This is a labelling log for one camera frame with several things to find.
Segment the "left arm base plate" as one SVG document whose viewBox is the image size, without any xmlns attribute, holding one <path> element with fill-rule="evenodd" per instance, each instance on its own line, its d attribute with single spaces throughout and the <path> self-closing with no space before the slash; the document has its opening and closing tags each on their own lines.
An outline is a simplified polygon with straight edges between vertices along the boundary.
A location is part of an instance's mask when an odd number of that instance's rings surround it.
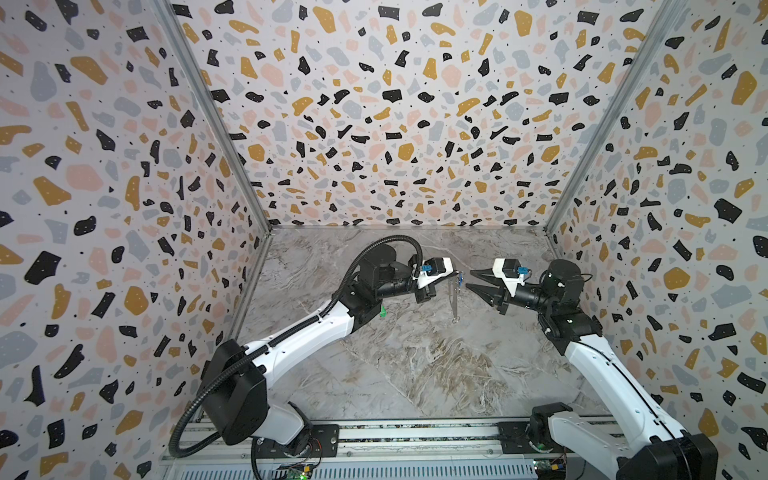
<svg viewBox="0 0 768 480">
<path fill-rule="evenodd" d="M 339 424 L 314 424 L 309 429 L 302 430 L 287 446 L 273 440 L 263 440 L 256 445 L 256 456 L 259 459 L 286 461 L 334 458 L 338 453 L 339 441 Z"/>
</svg>

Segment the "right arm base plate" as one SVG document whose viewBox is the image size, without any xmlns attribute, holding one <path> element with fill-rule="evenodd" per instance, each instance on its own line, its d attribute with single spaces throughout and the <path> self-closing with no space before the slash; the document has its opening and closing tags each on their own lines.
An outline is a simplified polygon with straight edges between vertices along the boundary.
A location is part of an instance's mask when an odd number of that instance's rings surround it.
<svg viewBox="0 0 768 480">
<path fill-rule="evenodd" d="M 567 447 L 551 440 L 535 440 L 528 420 L 502 421 L 497 424 L 497 439 L 503 454 L 571 454 Z"/>
</svg>

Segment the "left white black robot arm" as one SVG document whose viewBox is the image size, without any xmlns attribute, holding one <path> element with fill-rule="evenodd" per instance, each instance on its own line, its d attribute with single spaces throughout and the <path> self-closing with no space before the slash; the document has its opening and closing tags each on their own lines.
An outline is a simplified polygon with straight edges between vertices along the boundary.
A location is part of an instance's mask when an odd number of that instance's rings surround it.
<svg viewBox="0 0 768 480">
<path fill-rule="evenodd" d="M 218 438 L 236 445 L 261 437 L 292 455 L 301 452 L 313 425 L 293 403 L 272 403 L 269 388 L 307 357 L 380 316 L 384 300 L 411 295 L 424 303 L 456 273 L 448 257 L 425 258 L 415 239 L 385 237 L 355 257 L 337 290 L 316 311 L 263 339 L 220 345 L 204 375 L 201 404 Z"/>
</svg>

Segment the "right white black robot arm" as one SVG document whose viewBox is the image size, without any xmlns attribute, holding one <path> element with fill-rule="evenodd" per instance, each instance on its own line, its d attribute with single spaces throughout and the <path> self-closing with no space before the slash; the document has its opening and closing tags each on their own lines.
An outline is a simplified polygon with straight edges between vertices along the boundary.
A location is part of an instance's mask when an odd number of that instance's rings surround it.
<svg viewBox="0 0 768 480">
<path fill-rule="evenodd" d="M 562 403 L 533 408 L 526 431 L 539 451 L 563 448 L 610 479 L 713 479 L 718 451 L 668 414 L 618 359 L 600 322 L 580 307 L 590 275 L 556 259 L 538 281 L 516 259 L 474 270 L 468 290 L 504 314 L 511 306 L 536 313 L 545 337 L 598 394 L 621 429 L 614 437 Z"/>
</svg>

